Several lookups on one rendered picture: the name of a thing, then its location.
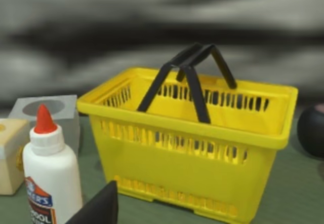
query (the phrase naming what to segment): basket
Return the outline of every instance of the basket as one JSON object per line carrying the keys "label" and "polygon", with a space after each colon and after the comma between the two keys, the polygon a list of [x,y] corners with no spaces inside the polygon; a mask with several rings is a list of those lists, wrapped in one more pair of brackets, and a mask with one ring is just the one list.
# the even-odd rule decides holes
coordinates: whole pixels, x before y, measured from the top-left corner
{"label": "basket", "polygon": [[[210,54],[224,78],[195,72]],[[214,45],[194,44],[160,70],[128,69],[77,108],[90,116],[106,180],[119,193],[247,224],[288,143],[297,94],[235,80]]]}

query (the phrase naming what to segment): table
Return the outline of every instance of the table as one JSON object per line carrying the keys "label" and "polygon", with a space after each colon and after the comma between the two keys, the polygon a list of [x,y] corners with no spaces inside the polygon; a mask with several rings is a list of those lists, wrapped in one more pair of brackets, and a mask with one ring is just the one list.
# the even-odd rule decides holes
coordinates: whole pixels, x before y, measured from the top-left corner
{"label": "table", "polygon": [[[87,117],[82,127],[79,168],[85,201],[105,186],[98,152]],[[119,224],[220,224],[182,208],[119,195]],[[16,195],[0,197],[0,223],[30,223],[24,186]],[[289,145],[279,151],[256,218],[251,224],[324,223],[324,161],[301,149],[292,125]]]}

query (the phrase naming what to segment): white glue bottle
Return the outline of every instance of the white glue bottle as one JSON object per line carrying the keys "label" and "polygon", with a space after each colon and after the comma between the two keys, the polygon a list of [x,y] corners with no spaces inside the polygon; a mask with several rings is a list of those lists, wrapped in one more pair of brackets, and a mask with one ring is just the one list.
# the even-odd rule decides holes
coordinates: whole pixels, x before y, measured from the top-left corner
{"label": "white glue bottle", "polygon": [[23,164],[32,223],[65,224],[82,208],[77,158],[43,104]]}

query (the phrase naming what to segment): black round object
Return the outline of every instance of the black round object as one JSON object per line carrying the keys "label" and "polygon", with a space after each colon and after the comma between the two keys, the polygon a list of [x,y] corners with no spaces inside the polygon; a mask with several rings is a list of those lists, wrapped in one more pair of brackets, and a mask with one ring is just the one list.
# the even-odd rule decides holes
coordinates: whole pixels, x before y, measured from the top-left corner
{"label": "black round object", "polygon": [[324,158],[324,104],[303,111],[298,120],[297,135],[305,151]]}

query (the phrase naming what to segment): bottle label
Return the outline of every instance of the bottle label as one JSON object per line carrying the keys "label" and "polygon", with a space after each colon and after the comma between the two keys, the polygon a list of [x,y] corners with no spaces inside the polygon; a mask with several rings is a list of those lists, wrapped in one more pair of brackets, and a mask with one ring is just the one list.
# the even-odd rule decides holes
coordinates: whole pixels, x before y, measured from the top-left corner
{"label": "bottle label", "polygon": [[33,224],[56,224],[52,196],[42,190],[31,177],[25,178]]}

